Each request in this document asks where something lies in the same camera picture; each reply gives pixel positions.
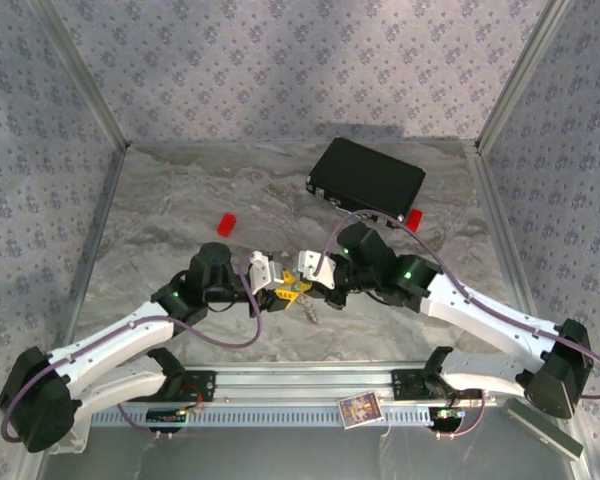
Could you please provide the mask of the aluminium table side rail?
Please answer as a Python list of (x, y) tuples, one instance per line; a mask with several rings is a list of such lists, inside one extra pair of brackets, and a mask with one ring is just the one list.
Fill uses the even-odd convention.
[(537, 308), (490, 166), (474, 142), (469, 141), (466, 147), (469, 169), (478, 189), (481, 208), (486, 215), (486, 223), (510, 300), (518, 310), (537, 316)]
[(83, 243), (76, 274), (71, 284), (69, 309), (65, 317), (66, 322), (63, 324), (63, 335), (58, 338), (59, 345), (70, 343), (75, 336), (78, 317), (89, 287), (98, 249), (128, 148), (129, 146), (124, 144), (121, 149), (118, 149), (112, 155), (109, 162), (103, 187), (97, 197), (91, 223), (89, 224), (87, 236)]

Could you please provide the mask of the aluminium frame post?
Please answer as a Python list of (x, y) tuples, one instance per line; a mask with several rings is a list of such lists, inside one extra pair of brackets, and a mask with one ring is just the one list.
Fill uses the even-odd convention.
[(27, 2), (45, 29), (51, 44), (83, 95), (101, 130), (117, 150), (125, 152), (128, 148), (128, 141), (53, 1), (27, 0)]
[(574, 0), (547, 0), (476, 139), (475, 146), (480, 155), (486, 155), (493, 147), (573, 2)]

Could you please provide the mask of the grey metal bar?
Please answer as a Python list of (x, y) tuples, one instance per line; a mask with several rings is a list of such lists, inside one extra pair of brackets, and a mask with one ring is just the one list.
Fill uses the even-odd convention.
[(517, 398), (509, 398), (504, 403), (503, 412), (563, 457), (570, 461), (581, 458), (583, 445), (580, 442)]

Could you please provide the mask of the black case with metal latches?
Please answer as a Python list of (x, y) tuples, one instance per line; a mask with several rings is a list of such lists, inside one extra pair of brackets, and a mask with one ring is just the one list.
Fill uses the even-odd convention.
[(373, 210), (405, 220), (425, 171), (351, 140), (331, 141), (306, 177), (306, 190), (346, 212)]

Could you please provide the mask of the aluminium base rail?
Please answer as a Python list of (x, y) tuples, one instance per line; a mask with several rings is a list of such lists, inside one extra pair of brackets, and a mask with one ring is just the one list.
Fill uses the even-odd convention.
[(383, 406), (393, 405), (398, 369), (420, 369), (421, 362), (287, 362), (188, 365), (189, 371), (216, 373), (214, 401), (231, 406), (333, 405), (375, 392)]

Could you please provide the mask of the small printed card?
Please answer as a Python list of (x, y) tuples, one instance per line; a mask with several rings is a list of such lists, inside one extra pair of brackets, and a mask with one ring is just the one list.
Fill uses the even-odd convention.
[(375, 392), (365, 392), (337, 401), (345, 430), (382, 421), (385, 416)]

